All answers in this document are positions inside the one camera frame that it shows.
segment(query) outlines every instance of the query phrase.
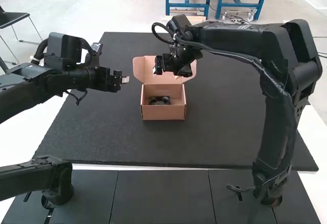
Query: black rubber mat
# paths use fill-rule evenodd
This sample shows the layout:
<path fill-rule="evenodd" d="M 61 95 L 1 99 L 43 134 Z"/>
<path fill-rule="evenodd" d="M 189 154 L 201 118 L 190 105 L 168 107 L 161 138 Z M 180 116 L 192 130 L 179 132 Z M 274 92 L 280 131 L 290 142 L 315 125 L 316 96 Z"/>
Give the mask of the black rubber mat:
<path fill-rule="evenodd" d="M 105 33 L 101 65 L 130 75 L 118 93 L 90 90 L 80 106 L 68 97 L 35 155 L 74 163 L 250 168 L 261 143 L 265 100 L 250 65 L 203 53 L 185 84 L 185 121 L 142 121 L 141 83 L 132 59 L 168 46 L 150 33 Z M 297 134 L 293 169 L 317 171 Z"/>
<path fill-rule="evenodd" d="M 262 206 L 253 192 L 226 188 L 253 184 L 251 170 L 73 170 L 73 198 L 46 210 L 41 192 L 16 197 L 2 224 L 320 224 L 296 171 L 280 206 Z"/>

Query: chair leg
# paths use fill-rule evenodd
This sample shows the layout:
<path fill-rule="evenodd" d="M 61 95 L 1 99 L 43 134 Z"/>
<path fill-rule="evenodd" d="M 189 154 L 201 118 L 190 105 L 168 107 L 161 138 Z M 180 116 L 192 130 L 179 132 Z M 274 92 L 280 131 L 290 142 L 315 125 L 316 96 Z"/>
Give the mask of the chair leg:
<path fill-rule="evenodd" d="M 29 19 L 30 19 L 30 21 L 31 21 L 31 23 L 32 23 L 32 25 L 33 25 L 33 27 L 35 28 L 35 31 L 37 32 L 37 34 L 39 35 L 39 37 L 40 37 L 40 39 L 41 39 L 41 41 L 43 41 L 43 39 L 42 39 L 42 37 L 41 37 L 41 35 L 40 35 L 40 33 L 39 33 L 39 31 L 37 31 L 37 28 L 35 27 L 35 25 L 34 25 L 34 22 L 32 21 L 32 19 L 29 17 Z"/>
<path fill-rule="evenodd" d="M 30 21 L 31 21 L 31 23 L 32 23 L 32 25 L 33 25 L 35 31 L 37 32 L 38 36 L 40 37 L 40 39 L 41 39 L 41 41 L 42 41 L 43 39 L 42 39 L 42 37 L 41 37 L 39 31 L 37 31 L 37 29 L 36 29 L 36 27 L 35 27 L 35 25 L 34 25 L 34 22 L 32 21 L 32 19 L 31 19 L 30 17 L 29 17 L 29 19 L 30 19 Z M 18 39 L 17 34 L 16 34 L 16 32 L 15 32 L 15 29 L 14 29 L 14 26 L 12 25 L 11 27 L 12 27 L 12 30 L 14 31 L 14 34 L 15 34 L 16 39 L 17 39 L 19 42 L 21 42 L 21 43 L 28 43 L 28 44 L 37 44 L 37 45 L 40 44 L 40 43 L 36 43 L 36 42 L 32 42 L 32 41 L 26 41 L 26 40 Z"/>
<path fill-rule="evenodd" d="M 7 43 L 5 42 L 5 40 L 2 38 L 2 36 L 0 35 L 0 38 L 2 39 L 2 41 L 5 43 L 6 47 L 8 48 L 8 50 L 11 52 L 11 54 L 14 56 L 14 58 L 16 59 L 17 62 L 8 62 L 8 61 L 4 61 L 4 62 L 8 62 L 11 63 L 12 65 L 17 65 L 20 64 L 19 60 L 17 59 L 17 57 L 15 56 L 15 54 L 11 51 L 11 49 L 9 48 L 9 46 L 7 45 Z"/>
<path fill-rule="evenodd" d="M 3 70 L 4 72 L 6 72 L 6 71 L 8 70 L 8 67 L 7 67 L 7 65 L 5 64 L 5 61 L 2 60 L 1 57 L 0 57 L 0 67 L 2 68 L 2 70 Z"/>

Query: box flap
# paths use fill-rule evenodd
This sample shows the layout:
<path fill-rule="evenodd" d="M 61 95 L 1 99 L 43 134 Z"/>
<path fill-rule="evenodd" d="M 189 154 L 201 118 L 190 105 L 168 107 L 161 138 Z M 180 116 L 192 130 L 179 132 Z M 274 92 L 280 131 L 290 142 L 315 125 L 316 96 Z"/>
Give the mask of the box flap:
<path fill-rule="evenodd" d="M 193 76 L 177 78 L 172 72 L 164 72 L 162 75 L 154 75 L 155 56 L 143 56 L 133 58 L 133 74 L 135 78 L 144 84 L 182 84 L 196 75 L 196 60 L 191 63 Z"/>

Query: caster wheel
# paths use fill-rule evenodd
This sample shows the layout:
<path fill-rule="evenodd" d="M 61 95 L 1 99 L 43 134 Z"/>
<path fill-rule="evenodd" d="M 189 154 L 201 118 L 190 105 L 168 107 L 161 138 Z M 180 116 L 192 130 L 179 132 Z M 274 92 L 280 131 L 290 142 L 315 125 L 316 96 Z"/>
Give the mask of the caster wheel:
<path fill-rule="evenodd" d="M 223 14 L 222 20 L 225 21 L 225 20 L 226 20 L 226 17 L 227 17 L 227 12 L 225 12 L 225 13 Z"/>
<path fill-rule="evenodd" d="M 249 22 L 251 22 L 251 21 L 253 21 L 253 14 L 252 13 L 247 13 L 247 20 L 249 21 Z"/>

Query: black robotic arm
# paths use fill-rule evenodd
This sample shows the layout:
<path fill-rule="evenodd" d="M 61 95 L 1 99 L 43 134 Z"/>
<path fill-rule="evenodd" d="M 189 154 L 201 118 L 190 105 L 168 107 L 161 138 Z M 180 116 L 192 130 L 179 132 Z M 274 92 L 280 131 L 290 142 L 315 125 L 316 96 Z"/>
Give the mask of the black robotic arm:
<path fill-rule="evenodd" d="M 173 41 L 162 39 L 155 26 L 163 27 Z M 285 24 L 237 25 L 205 22 L 192 26 L 185 15 L 163 26 L 154 23 L 152 32 L 170 44 L 170 53 L 156 56 L 155 74 L 164 71 L 190 77 L 190 63 L 202 58 L 201 50 L 251 64 L 260 74 L 266 97 L 266 118 L 261 147 L 253 162 L 253 190 L 267 206 L 279 205 L 282 187 L 291 170 L 297 124 L 302 110 L 322 74 L 318 53 L 304 20 Z"/>
<path fill-rule="evenodd" d="M 81 61 L 82 49 L 88 54 Z M 117 92 L 129 77 L 99 64 L 102 44 L 90 46 L 84 39 L 50 33 L 38 47 L 31 63 L 24 63 L 0 76 L 0 123 L 14 115 L 44 103 L 64 92 L 77 100 L 85 97 L 87 89 Z M 85 92 L 80 98 L 68 92 Z M 0 201 L 23 193 L 42 190 L 45 208 L 60 206 L 73 195 L 72 164 L 52 156 L 36 157 L 29 162 L 0 167 Z"/>
<path fill-rule="evenodd" d="M 79 63 L 82 49 L 88 54 L 85 62 Z M 50 33 L 38 47 L 31 63 L 6 70 L 6 74 L 0 76 L 0 123 L 55 95 L 71 94 L 67 92 L 69 89 L 78 89 L 85 95 L 87 89 L 119 91 L 129 77 L 116 70 L 111 74 L 110 68 L 101 67 L 101 51 L 100 43 L 90 46 L 82 38 Z M 43 66 L 39 65 L 41 59 L 44 59 Z M 75 97 L 77 105 L 84 97 Z"/>

